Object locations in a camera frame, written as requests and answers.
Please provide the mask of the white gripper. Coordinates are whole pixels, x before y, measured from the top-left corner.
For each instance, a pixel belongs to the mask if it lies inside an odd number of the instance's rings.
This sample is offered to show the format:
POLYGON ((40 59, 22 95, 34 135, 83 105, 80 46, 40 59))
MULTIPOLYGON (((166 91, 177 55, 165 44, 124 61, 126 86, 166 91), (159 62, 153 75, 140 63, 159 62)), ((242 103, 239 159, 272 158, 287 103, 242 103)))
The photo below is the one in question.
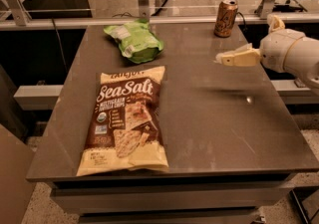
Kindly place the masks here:
MULTIPOLYGON (((304 34, 286 29, 285 23, 277 15, 268 15, 267 24, 268 35, 260 41, 259 47, 262 65, 275 72, 284 73, 284 62, 289 50, 304 34)), ((233 51, 217 54, 215 61, 228 67, 253 67, 260 62, 260 54, 249 43, 233 51)))

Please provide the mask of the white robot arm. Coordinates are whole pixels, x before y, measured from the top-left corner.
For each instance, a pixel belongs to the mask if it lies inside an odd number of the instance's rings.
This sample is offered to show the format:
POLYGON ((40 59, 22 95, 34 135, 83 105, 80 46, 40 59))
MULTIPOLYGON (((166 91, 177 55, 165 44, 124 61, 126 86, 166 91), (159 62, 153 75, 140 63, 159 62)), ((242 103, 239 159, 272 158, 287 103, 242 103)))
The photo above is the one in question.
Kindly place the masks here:
POLYGON ((253 67, 261 63, 266 69, 293 75, 318 95, 319 41, 288 29, 277 15, 269 15, 267 24, 268 34, 258 49, 246 44, 217 54, 215 61, 228 67, 253 67))

